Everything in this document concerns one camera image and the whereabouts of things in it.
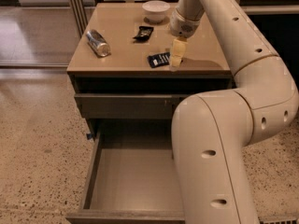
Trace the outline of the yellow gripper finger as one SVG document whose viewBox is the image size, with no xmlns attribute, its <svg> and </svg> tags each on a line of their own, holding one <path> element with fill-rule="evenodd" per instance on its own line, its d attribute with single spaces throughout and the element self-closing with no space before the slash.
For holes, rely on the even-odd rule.
<svg viewBox="0 0 299 224">
<path fill-rule="evenodd" d="M 173 40 L 170 49 L 169 64 L 171 67 L 179 68 L 182 58 L 187 48 L 187 39 L 185 37 L 177 37 Z"/>
</svg>

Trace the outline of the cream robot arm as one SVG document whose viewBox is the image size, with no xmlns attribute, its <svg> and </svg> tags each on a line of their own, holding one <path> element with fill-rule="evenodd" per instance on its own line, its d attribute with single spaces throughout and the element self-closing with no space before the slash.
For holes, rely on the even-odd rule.
<svg viewBox="0 0 299 224">
<path fill-rule="evenodd" d="M 260 224 L 242 148 L 283 130 L 298 110 L 298 90 L 285 63 L 235 0 L 179 0 L 170 21 L 180 40 L 206 16 L 235 79 L 230 90 L 184 99 L 172 118 L 172 146 L 186 224 Z"/>
</svg>

